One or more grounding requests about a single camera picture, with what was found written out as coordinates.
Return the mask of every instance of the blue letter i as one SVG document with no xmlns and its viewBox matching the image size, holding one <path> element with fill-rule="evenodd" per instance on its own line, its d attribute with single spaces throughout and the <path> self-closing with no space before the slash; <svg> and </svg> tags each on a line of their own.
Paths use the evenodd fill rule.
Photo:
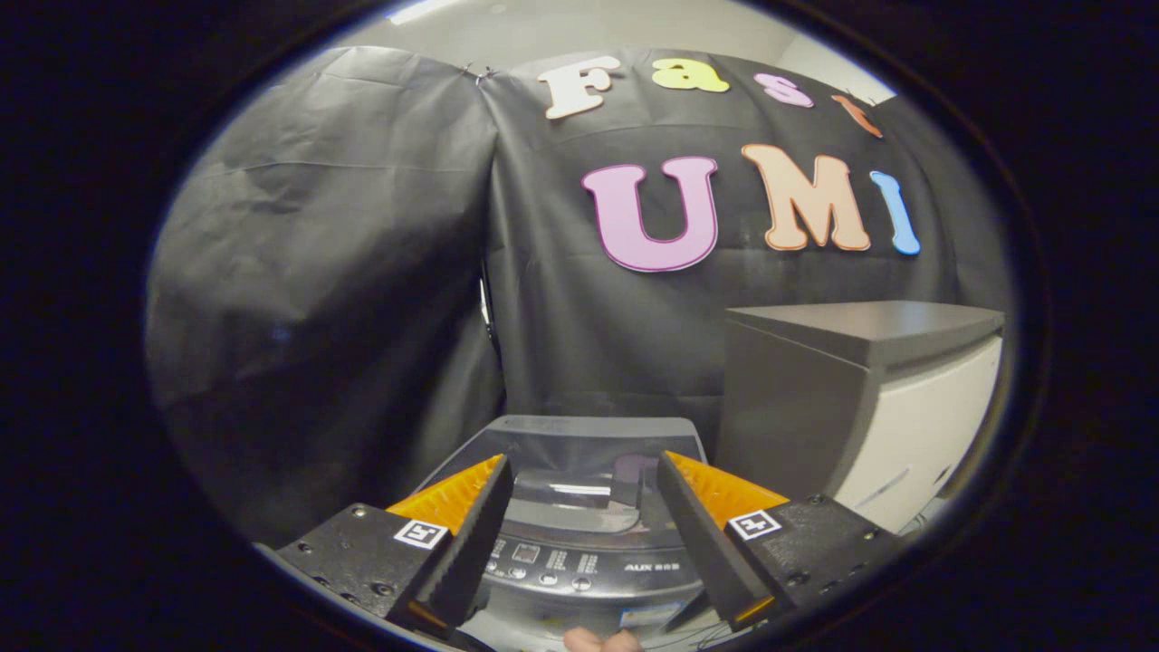
<svg viewBox="0 0 1159 652">
<path fill-rule="evenodd" d="M 913 226 L 910 225 L 910 213 L 905 211 L 905 202 L 902 200 L 902 186 L 896 178 L 883 171 L 870 171 L 869 178 L 881 188 L 881 193 L 885 197 L 889 218 L 894 220 L 894 248 L 906 255 L 917 255 L 921 250 L 921 242 L 918 242 Z"/>
</svg>

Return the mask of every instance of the foam letter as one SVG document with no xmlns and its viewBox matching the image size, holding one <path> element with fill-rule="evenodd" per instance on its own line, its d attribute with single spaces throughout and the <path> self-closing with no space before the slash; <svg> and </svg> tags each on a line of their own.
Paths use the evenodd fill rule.
<svg viewBox="0 0 1159 652">
<path fill-rule="evenodd" d="M 647 173 L 637 164 L 618 164 L 589 173 L 583 186 L 596 197 L 596 220 L 604 250 L 636 271 L 672 271 L 691 266 L 716 246 L 716 207 L 708 177 L 716 161 L 704 156 L 672 159 L 661 168 L 676 178 L 684 199 L 684 233 L 654 240 L 644 232 L 637 185 Z"/>
<path fill-rule="evenodd" d="M 858 107 L 857 104 L 851 102 L 848 97 L 844 95 L 833 95 L 832 97 L 838 102 L 840 102 L 843 107 L 845 107 L 845 110 L 848 111 L 851 116 L 853 116 L 853 119 L 858 120 L 858 124 L 861 125 L 861 129 L 865 129 L 866 131 L 873 133 L 877 138 L 882 137 L 881 130 L 869 123 L 869 118 L 866 116 L 866 112 L 861 110 L 861 107 Z"/>
<path fill-rule="evenodd" d="M 796 83 L 773 74 L 757 73 L 752 75 L 757 83 L 765 87 L 765 93 L 770 94 L 778 102 L 793 104 L 795 107 L 811 107 L 812 100 L 808 95 L 797 90 Z"/>
<path fill-rule="evenodd" d="M 902 200 L 902 185 L 883 171 L 870 171 L 869 178 L 881 188 L 881 193 L 885 197 L 885 207 L 889 208 L 889 218 L 894 221 L 894 248 L 906 255 L 917 255 L 921 250 L 921 242 L 918 242 L 918 236 L 913 234 L 910 213 L 905 210 L 905 202 Z"/>
<path fill-rule="evenodd" d="M 657 68 L 653 81 L 664 88 L 699 88 L 710 93 L 728 90 L 728 82 L 722 80 L 713 66 L 692 59 L 657 59 L 653 61 Z"/>
<path fill-rule="evenodd" d="M 768 196 L 773 227 L 765 233 L 768 246 L 779 250 L 802 249 L 809 236 L 797 226 L 796 214 L 809 228 L 818 246 L 829 242 L 832 221 L 833 243 L 840 249 L 860 251 L 869 248 L 869 234 L 861 225 L 850 168 L 845 161 L 821 155 L 814 161 L 810 183 L 788 154 L 772 145 L 745 145 L 744 157 L 757 163 Z"/>
<path fill-rule="evenodd" d="M 547 109 L 547 118 L 555 119 L 596 107 L 604 103 L 599 95 L 589 95 L 588 87 L 596 90 L 607 90 L 612 87 L 612 78 L 606 71 L 620 67 L 620 61 L 615 57 L 598 57 L 549 69 L 539 75 L 539 81 L 546 81 L 547 88 L 552 91 L 552 108 Z"/>
</svg>

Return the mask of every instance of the finger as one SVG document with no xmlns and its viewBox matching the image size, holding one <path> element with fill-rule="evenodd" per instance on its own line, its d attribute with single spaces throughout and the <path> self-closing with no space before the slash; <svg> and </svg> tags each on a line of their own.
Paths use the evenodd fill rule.
<svg viewBox="0 0 1159 652">
<path fill-rule="evenodd" d="M 584 628 L 569 629 L 563 635 L 563 645 L 570 652 L 600 652 L 604 639 Z"/>
<path fill-rule="evenodd" d="M 643 646 L 640 645 L 640 639 L 634 633 L 621 629 L 604 642 L 600 652 L 643 652 Z"/>
</svg>

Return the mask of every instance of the gray cabinet top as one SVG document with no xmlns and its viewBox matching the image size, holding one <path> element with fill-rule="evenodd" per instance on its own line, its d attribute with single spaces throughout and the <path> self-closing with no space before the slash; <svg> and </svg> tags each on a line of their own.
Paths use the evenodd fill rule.
<svg viewBox="0 0 1159 652">
<path fill-rule="evenodd" d="M 906 300 L 736 307 L 727 318 L 865 367 L 938 356 L 1004 322 L 993 309 Z"/>
</svg>

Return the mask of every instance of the letter m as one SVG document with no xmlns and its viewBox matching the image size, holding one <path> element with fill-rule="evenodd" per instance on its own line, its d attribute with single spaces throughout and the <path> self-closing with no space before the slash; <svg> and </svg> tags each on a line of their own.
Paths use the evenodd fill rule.
<svg viewBox="0 0 1159 652">
<path fill-rule="evenodd" d="M 801 171 L 788 154 L 772 145 L 745 145 L 744 157 L 757 163 L 768 196 L 773 226 L 765 233 L 768 246 L 779 250 L 803 249 L 809 236 L 824 247 L 832 227 L 833 243 L 840 249 L 869 248 L 869 234 L 850 185 L 845 161 L 821 155 L 814 162 L 814 178 Z M 808 234 L 797 224 L 797 217 Z"/>
</svg>

